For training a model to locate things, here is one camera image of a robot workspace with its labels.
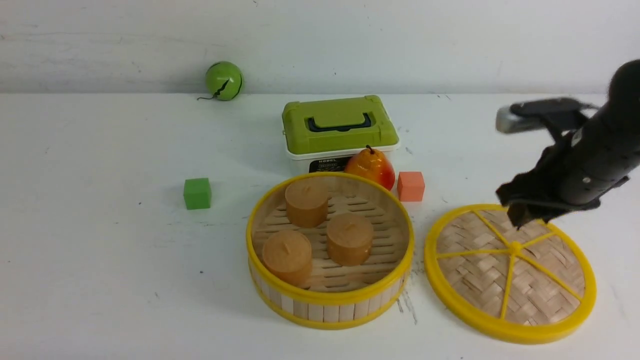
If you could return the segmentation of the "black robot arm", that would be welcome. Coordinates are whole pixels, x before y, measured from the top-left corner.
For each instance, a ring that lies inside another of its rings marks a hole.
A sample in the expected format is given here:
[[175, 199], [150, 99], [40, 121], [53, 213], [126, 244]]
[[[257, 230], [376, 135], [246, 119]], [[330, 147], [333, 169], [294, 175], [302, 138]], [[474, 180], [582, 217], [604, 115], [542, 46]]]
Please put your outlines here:
[[621, 187], [640, 162], [640, 62], [620, 66], [609, 84], [608, 100], [595, 107], [568, 96], [517, 102], [496, 112], [503, 134], [546, 129], [547, 146], [530, 171], [496, 189], [510, 223], [521, 228], [541, 220], [601, 205], [601, 197]]

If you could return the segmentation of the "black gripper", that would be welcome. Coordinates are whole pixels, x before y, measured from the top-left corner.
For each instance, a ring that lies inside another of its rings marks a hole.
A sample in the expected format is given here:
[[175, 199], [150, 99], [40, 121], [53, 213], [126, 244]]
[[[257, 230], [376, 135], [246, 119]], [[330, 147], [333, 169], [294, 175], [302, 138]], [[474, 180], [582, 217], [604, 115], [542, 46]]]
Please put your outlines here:
[[585, 204], [571, 204], [560, 198], [554, 189], [556, 166], [564, 150], [561, 145], [544, 148], [541, 157], [530, 171], [516, 174], [510, 182], [501, 184], [495, 194], [514, 228], [520, 230], [532, 221], [549, 223], [572, 212], [589, 211], [601, 206], [599, 199]]

